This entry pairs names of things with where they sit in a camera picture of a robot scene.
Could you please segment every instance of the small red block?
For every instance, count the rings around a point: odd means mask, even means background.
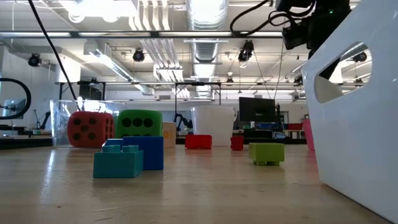
[[[212,145],[211,135],[189,134],[185,136],[185,148],[187,149],[211,149]]]
[[[68,140],[73,147],[100,148],[114,138],[112,115],[89,111],[74,112],[68,121]]]
[[[231,137],[231,149],[232,151],[243,150],[243,136],[232,136]]]

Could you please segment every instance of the white plastic container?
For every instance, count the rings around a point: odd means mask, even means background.
[[[191,107],[193,133],[209,134],[213,146],[230,146],[235,112],[229,106]]]
[[[303,67],[321,181],[398,223],[398,1],[362,0]],[[369,83],[347,95],[318,74],[358,43]]]

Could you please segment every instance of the wooden table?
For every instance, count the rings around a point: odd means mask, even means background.
[[[91,149],[0,151],[3,223],[388,223],[322,184],[315,155],[286,146],[280,167],[248,149],[165,150],[164,171],[93,179]]]

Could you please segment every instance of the white bucket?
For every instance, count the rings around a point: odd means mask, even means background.
[[[230,106],[191,107],[193,133],[208,134],[213,146],[230,146],[236,113]]]

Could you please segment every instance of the green block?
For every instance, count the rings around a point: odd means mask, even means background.
[[[134,178],[143,169],[144,151],[94,154],[94,178]]]
[[[121,151],[120,151],[120,146],[112,145],[112,146],[103,146],[102,152],[106,152],[106,153],[115,152],[116,153],[116,152],[121,152]]]
[[[126,136],[163,136],[162,113],[150,110],[124,110],[116,122],[115,138]]]
[[[250,143],[249,158],[259,166],[279,166],[285,161],[285,145],[279,143]]]
[[[137,152],[138,146],[123,146],[122,152]]]

